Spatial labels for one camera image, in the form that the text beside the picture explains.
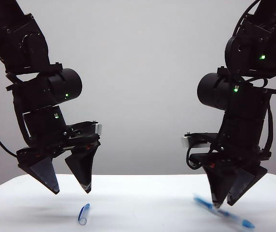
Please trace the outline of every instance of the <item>white table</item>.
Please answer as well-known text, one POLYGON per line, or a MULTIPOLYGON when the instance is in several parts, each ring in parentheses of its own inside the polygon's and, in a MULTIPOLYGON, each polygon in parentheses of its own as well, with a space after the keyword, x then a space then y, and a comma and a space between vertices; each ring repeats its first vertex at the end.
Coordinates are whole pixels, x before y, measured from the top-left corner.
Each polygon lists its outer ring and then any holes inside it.
MULTIPOLYGON (((231 232, 234 223, 193 201, 211 201, 206 175, 93 175, 86 194, 73 175, 59 174, 54 195, 23 175, 0 185, 0 232, 231 232), (88 223, 77 216, 91 204, 88 223)), ((223 209, 248 219, 256 232, 276 232, 276 175, 267 174, 233 207, 223 209)))

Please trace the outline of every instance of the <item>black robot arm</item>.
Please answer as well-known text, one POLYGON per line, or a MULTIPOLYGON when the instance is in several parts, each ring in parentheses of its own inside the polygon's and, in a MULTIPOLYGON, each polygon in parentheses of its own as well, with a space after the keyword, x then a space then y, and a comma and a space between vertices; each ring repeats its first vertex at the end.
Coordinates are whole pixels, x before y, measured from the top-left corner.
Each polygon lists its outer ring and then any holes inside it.
POLYGON ((248 10, 226 46, 227 68, 204 76, 197 90, 201 103, 225 111, 219 132, 187 133, 183 138, 188 147, 186 162, 194 170, 204 168, 215 207, 220 207, 226 197, 228 204, 235 204, 267 173, 260 163, 271 157, 270 98, 276 90, 265 86, 269 78, 276 76, 276 1, 261 0, 253 15, 248 10), (258 79, 264 80, 263 87, 251 83, 258 79), (268 139, 261 149, 266 113, 268 139), (190 154, 193 147, 210 150, 190 154))
POLYGON ((18 125, 28 147, 17 151, 18 166, 52 192, 59 192, 52 159, 66 150, 66 163, 88 193, 92 161, 97 151, 101 125, 82 122, 66 125, 58 104, 78 97, 79 75, 62 64, 50 64, 44 35, 31 14, 24 15, 15 0, 0 0, 0 60, 13 83, 18 125), (17 75, 38 73, 29 81, 17 75))

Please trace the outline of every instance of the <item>gray backdrop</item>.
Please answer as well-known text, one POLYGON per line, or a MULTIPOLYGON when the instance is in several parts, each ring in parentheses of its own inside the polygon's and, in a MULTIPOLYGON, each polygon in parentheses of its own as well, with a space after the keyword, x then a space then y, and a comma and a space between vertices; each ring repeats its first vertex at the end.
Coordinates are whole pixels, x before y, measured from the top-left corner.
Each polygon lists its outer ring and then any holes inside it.
MULTIPOLYGON (((251 0, 19 0, 43 31, 51 62, 76 70, 79 98, 61 104, 67 124, 98 120, 102 145, 94 174, 198 174, 185 163, 181 136, 217 132, 223 111, 202 105, 200 79, 225 65, 224 49, 251 0)), ((28 75, 24 80, 34 77, 28 75)), ((0 63, 0 139, 25 146, 0 63)), ((276 88, 276 78, 269 87, 276 88)), ((276 96, 273 157, 276 174, 276 96)), ((266 141, 266 130, 261 144, 266 141)), ((57 173, 70 173, 64 158, 57 173)), ((0 148, 0 184, 24 174, 0 148)))

